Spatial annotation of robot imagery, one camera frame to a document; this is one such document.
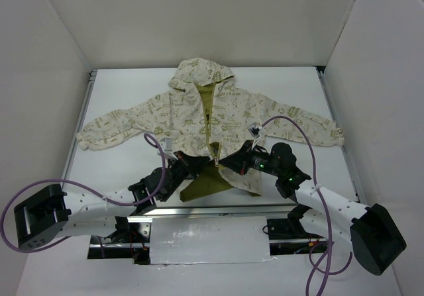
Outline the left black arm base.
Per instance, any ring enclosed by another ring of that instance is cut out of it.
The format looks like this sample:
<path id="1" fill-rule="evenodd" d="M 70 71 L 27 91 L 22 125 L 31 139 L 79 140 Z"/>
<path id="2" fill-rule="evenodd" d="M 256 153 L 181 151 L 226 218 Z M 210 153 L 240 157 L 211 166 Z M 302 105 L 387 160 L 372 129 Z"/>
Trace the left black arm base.
<path id="1" fill-rule="evenodd" d="M 150 242 L 150 226 L 144 226 L 143 223 L 129 222 L 128 218 L 117 217 L 115 230 L 107 236 L 112 243 L 118 242 Z"/>

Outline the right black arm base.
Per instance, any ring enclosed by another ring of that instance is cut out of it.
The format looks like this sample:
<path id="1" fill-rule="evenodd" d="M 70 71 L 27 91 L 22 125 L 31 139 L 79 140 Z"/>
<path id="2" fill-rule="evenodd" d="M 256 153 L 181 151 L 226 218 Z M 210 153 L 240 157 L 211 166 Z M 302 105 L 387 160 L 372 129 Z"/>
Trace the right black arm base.
<path id="1" fill-rule="evenodd" d="M 264 232 L 270 240 L 321 239 L 321 236 L 305 231 L 300 224 L 301 217 L 308 210 L 296 207 L 284 218 L 268 219 Z"/>

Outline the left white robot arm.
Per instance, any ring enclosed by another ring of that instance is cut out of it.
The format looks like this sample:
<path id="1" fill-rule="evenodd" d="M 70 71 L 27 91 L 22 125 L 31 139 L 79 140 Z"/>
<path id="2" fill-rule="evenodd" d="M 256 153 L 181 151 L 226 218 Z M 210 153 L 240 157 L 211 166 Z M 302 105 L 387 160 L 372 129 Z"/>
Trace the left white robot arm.
<path id="1" fill-rule="evenodd" d="M 127 217 L 149 213 L 165 202 L 186 180 L 197 178 L 207 156 L 175 152 L 166 168 L 122 190 L 105 195 L 64 191 L 60 183 L 47 185 L 14 208 L 19 249 L 33 252 L 52 240 L 96 235 L 122 242 L 129 237 Z"/>

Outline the cream jacket with green print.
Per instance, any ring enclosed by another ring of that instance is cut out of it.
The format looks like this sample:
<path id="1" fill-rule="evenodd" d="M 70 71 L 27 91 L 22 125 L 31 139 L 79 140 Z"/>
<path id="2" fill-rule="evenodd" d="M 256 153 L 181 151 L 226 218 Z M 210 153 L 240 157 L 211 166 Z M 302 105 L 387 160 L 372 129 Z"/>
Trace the cream jacket with green print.
<path id="1" fill-rule="evenodd" d="M 201 175 L 178 187 L 188 202 L 230 188 L 252 195 L 262 192 L 258 171 L 241 176 L 219 165 L 250 139 L 251 124 L 265 124 L 265 135 L 315 146 L 341 146 L 343 130 L 337 124 L 304 109 L 278 103 L 238 88 L 230 68 L 202 58 L 182 61 L 169 90 L 129 109 L 117 109 L 93 119 L 76 136 L 84 150 L 105 150 L 151 132 L 171 138 L 172 148 L 190 156 L 208 156 Z"/>

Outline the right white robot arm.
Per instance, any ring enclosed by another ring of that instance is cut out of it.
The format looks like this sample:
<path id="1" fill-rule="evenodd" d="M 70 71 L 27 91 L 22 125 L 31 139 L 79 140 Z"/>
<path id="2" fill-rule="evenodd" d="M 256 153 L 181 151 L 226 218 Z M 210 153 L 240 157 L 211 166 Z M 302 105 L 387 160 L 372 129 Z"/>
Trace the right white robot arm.
<path id="1" fill-rule="evenodd" d="M 407 247 L 385 207 L 369 207 L 325 187 L 314 187 L 310 176 L 296 166 L 288 144 L 279 142 L 267 152 L 248 140 L 219 163 L 239 175 L 256 170 L 275 176 L 279 194 L 298 204 L 288 221 L 289 232 L 295 237 L 310 233 L 331 240 L 352 252 L 357 262 L 374 275 L 381 275 Z"/>

